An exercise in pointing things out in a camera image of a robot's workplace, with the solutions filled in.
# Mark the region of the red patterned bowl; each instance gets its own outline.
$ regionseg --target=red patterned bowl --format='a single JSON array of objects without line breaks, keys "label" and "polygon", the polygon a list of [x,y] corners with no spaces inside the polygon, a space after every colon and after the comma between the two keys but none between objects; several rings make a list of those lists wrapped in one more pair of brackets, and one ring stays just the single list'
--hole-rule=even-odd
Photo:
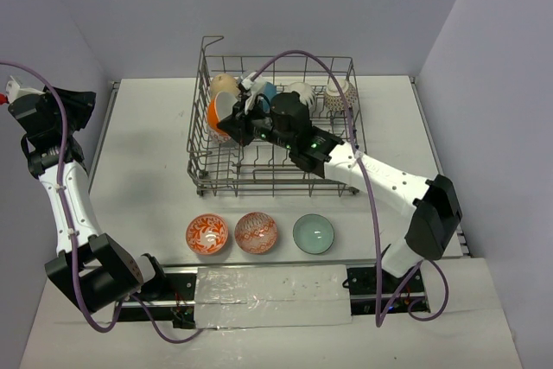
[{"label": "red patterned bowl", "polygon": [[277,241],[277,224],[266,213],[248,213],[236,224],[234,238],[242,250],[250,254],[263,254]]},{"label": "red patterned bowl", "polygon": [[227,240],[228,225],[220,216],[206,213],[188,225],[187,244],[196,254],[214,254],[225,246]]}]

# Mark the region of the dish rack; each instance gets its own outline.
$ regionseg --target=dish rack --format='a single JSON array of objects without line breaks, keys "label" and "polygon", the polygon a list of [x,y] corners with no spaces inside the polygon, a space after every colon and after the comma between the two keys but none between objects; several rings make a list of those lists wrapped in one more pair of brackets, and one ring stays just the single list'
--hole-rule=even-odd
[{"label": "dish rack", "polygon": [[[197,194],[356,194],[358,190],[355,188],[301,171],[289,159],[286,149],[273,144],[254,140],[250,145],[240,147],[233,140],[222,145],[212,140],[207,132],[206,114],[211,99],[209,86],[213,76],[218,73],[229,73],[238,77],[246,70],[255,71],[271,58],[270,55],[208,54],[208,47],[222,39],[224,36],[204,36],[201,42],[187,142],[187,171],[196,185]],[[357,90],[352,58],[319,58],[337,78],[349,80]],[[316,62],[302,55],[286,56],[271,65],[263,76],[276,86],[278,92],[282,92],[284,87],[292,82],[309,83],[316,95],[316,105],[311,111],[313,124],[346,141],[349,140],[345,112],[330,111],[324,105],[324,91],[330,77]],[[350,111],[355,124],[357,144],[365,151],[365,132],[359,97]]]}]

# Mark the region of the electrical wire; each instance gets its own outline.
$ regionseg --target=electrical wire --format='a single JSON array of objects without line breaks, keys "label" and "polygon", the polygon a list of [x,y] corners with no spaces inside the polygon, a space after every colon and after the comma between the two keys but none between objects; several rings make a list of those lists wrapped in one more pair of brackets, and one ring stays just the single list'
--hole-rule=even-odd
[{"label": "electrical wire", "polygon": [[[55,88],[44,78],[42,77],[38,72],[36,72],[34,69],[27,67],[23,64],[19,64],[17,62],[9,61],[9,60],[0,60],[1,66],[6,67],[13,67],[18,68],[26,73],[30,73],[35,78],[37,78],[42,84],[46,86],[46,88],[50,91],[52,96],[55,99],[56,104],[58,105],[60,109],[60,117],[61,117],[61,143],[60,143],[60,155],[58,157],[58,170],[56,175],[56,190],[57,194],[60,197],[61,207],[63,210],[63,214],[66,218],[67,228],[69,229],[70,233],[70,239],[71,239],[71,271],[72,271],[72,279],[73,279],[73,290],[75,292],[75,298],[77,299],[77,304],[79,306],[79,310],[82,313],[82,315],[85,317],[86,322],[97,332],[100,333],[107,333],[111,331],[116,323],[118,322],[119,313],[121,312],[121,308],[123,307],[123,301],[119,302],[117,307],[113,311],[113,317],[111,319],[111,323],[107,327],[100,326],[93,318],[88,310],[88,307],[86,306],[85,299],[83,298],[81,289],[80,289],[80,280],[79,280],[79,241],[77,240],[77,235],[75,234],[77,230],[75,229],[75,225],[73,222],[73,217],[71,216],[71,210],[69,208],[69,204],[67,202],[67,197],[65,194],[65,187],[63,186],[63,170],[65,168],[65,153],[66,153],[66,147],[67,147],[67,136],[68,136],[68,128],[67,128],[67,113],[66,108],[63,105],[63,102],[61,101],[61,97],[58,94],[58,92],[55,90]],[[198,330],[195,334],[190,336],[189,338],[185,340],[171,340],[167,336],[165,336],[157,327],[156,321],[153,319],[151,313],[148,310],[148,307],[140,300],[138,297],[133,296],[133,298],[136,298],[140,305],[143,307],[144,311],[146,312],[146,315],[148,315],[149,319],[152,321],[152,324],[154,325],[154,329],[156,332],[160,335],[162,339],[165,341],[168,341],[169,343],[179,344],[184,343],[186,341],[192,340],[194,337],[196,337],[198,334],[200,334],[201,330]]]},{"label": "electrical wire", "polygon": [[[333,83],[336,85],[336,89],[338,90],[338,93],[340,94],[340,98],[342,100],[342,104],[344,105],[344,109],[347,109],[345,112],[346,114],[346,121],[347,121],[347,129],[349,132],[350,137],[350,144],[352,146],[352,152],[355,154],[358,151],[358,146],[355,143],[355,129],[353,126],[353,120],[352,120],[352,114],[351,114],[351,106],[347,102],[346,95],[342,91],[342,88],[340,86],[340,82],[336,79],[330,68],[317,56],[302,51],[301,49],[292,49],[290,51],[284,51],[281,54],[278,54],[268,60],[261,68],[259,68],[256,73],[251,77],[251,81],[254,81],[258,76],[260,76],[263,71],[265,71],[268,67],[270,67],[272,64],[274,64],[277,60],[283,58],[284,56],[292,55],[292,54],[299,54],[306,56],[315,62],[317,62],[327,73],[330,79],[333,81]],[[388,314],[388,310],[390,309],[390,306],[393,305],[393,303],[398,299],[399,295],[401,294],[401,291],[404,289],[405,285],[409,282],[409,280],[416,274],[416,272],[420,269],[421,263],[418,263],[416,266],[414,266],[410,272],[407,273],[407,275],[404,277],[403,281],[399,284],[399,286],[396,288],[396,291],[394,291],[391,298],[386,303],[384,310],[382,310],[381,304],[382,304],[382,251],[381,251],[381,245],[380,245],[380,227],[378,224],[378,215],[377,215],[377,208],[376,208],[376,201],[374,199],[374,193],[372,191],[372,185],[371,185],[371,179],[369,178],[369,174],[366,171],[365,165],[359,161],[360,158],[356,158],[356,162],[359,165],[359,169],[361,170],[361,174],[363,175],[363,179],[365,180],[365,186],[366,191],[368,193],[369,197],[369,205],[371,207],[371,214],[372,214],[372,229],[374,231],[374,247],[376,251],[376,269],[377,269],[377,298],[376,298],[376,312],[375,312],[375,321],[377,328],[380,328],[382,326],[382,323],[384,323],[384,318]],[[408,307],[409,315],[413,317],[415,320],[418,321],[431,321],[435,318],[439,317],[443,310],[448,305],[448,299],[449,299],[449,286],[448,281],[445,275],[443,274],[443,271],[440,269],[438,264],[436,264],[434,261],[430,261],[432,265],[438,270],[440,276],[442,277],[442,280],[444,282],[444,288],[445,288],[445,296],[443,305],[440,307],[440,309],[431,317],[417,317],[412,314],[411,310],[414,304],[420,302],[421,300],[417,300],[415,302],[412,302],[411,305]]]}]

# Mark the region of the white tabletop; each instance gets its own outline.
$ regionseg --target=white tabletop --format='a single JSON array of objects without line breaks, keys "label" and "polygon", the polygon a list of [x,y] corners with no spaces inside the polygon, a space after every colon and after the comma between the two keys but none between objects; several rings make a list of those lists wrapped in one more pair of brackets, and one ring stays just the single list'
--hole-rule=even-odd
[{"label": "white tabletop", "polygon": [[[119,323],[108,334],[89,328],[79,311],[46,284],[21,368],[229,368],[320,369],[521,369],[492,279],[481,259],[447,259],[451,300],[432,322],[389,315],[381,328],[374,316],[350,324],[294,328],[207,330],[185,345],[165,343],[148,322]],[[431,266],[423,267],[431,308],[443,287]],[[100,310],[108,321],[111,308]],[[190,335],[160,324],[174,339]]]},{"label": "white tabletop", "polygon": [[[367,153],[414,175],[437,174],[423,120],[406,76],[358,77]],[[365,194],[199,197],[187,173],[186,141],[194,79],[123,80],[113,107],[91,198],[99,224],[133,255],[149,252],[162,264],[241,264],[349,261],[374,258],[371,213]],[[378,203],[383,246],[403,236],[409,221]],[[271,215],[279,229],[276,246],[263,256],[241,251],[233,236],[224,250],[200,257],[186,245],[188,223],[202,213],[222,216],[233,230],[246,213]],[[294,223],[306,213],[326,216],[336,238],[314,256],[299,250]],[[453,237],[446,257],[461,256]]]}]

